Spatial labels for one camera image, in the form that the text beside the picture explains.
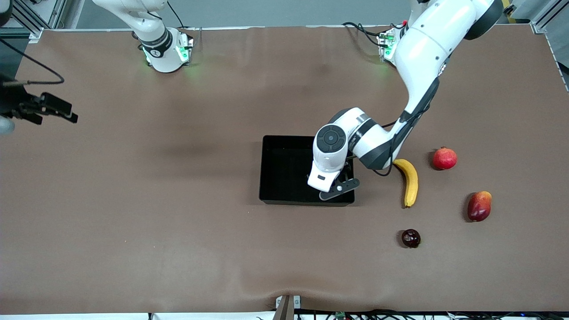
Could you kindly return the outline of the yellow banana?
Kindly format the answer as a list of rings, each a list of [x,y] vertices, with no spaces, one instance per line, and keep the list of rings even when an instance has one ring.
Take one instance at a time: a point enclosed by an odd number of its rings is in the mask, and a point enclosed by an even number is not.
[[[416,171],[414,165],[405,159],[396,159],[393,161],[393,164],[405,176],[406,187],[404,195],[404,206],[405,208],[410,208],[415,204],[418,196],[418,172]]]

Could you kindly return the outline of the black rectangular plastic box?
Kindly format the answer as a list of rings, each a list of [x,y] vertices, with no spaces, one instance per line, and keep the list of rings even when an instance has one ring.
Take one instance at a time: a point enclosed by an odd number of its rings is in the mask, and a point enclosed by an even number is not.
[[[313,136],[265,135],[262,139],[259,199],[274,205],[343,207],[354,203],[355,191],[323,201],[308,185]]]

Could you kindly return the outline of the dark purple mangosteen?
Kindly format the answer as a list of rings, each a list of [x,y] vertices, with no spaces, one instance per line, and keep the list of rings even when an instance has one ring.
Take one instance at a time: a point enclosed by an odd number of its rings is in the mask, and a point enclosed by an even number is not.
[[[421,244],[421,236],[417,230],[407,229],[401,233],[401,241],[408,248],[417,248]]]

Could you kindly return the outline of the red pomegranate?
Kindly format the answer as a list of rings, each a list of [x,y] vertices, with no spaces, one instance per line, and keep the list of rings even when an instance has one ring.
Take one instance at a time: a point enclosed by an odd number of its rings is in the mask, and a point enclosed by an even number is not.
[[[432,163],[438,170],[449,170],[457,164],[457,154],[451,148],[441,147],[435,151]]]

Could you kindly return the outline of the red yellow mango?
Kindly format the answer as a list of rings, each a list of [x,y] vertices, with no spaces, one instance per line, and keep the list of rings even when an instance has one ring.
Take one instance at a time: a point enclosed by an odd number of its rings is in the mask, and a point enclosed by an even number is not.
[[[491,213],[492,195],[488,191],[479,191],[471,196],[467,206],[470,221],[484,221]]]

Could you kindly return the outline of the brown table mat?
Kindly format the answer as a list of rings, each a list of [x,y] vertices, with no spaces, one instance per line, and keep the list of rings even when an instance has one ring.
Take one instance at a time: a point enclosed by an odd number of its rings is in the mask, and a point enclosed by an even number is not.
[[[352,28],[204,30],[171,74],[126,31],[47,31],[27,53],[65,78],[28,90],[79,119],[0,136],[1,314],[250,312],[282,294],[331,311],[569,311],[569,93],[528,26],[453,53],[401,148],[419,173],[408,209],[400,172],[360,163],[347,207],[258,198],[265,135],[312,136],[351,107],[385,124],[406,105]],[[470,221],[479,191],[490,215]]]

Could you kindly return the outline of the aluminium frame profile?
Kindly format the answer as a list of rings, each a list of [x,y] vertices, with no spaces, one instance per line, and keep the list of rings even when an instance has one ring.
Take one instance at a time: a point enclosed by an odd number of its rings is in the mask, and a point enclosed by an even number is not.
[[[63,16],[69,0],[12,0],[13,11],[0,35],[37,43],[45,30],[64,26]]]
[[[543,34],[569,93],[569,0],[502,0],[511,23],[529,24]]]

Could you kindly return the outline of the grey metal table bracket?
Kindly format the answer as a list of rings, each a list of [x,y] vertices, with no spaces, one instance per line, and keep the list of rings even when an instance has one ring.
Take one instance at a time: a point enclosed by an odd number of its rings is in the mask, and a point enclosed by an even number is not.
[[[282,295],[276,299],[276,312],[272,320],[302,320],[300,295]]]

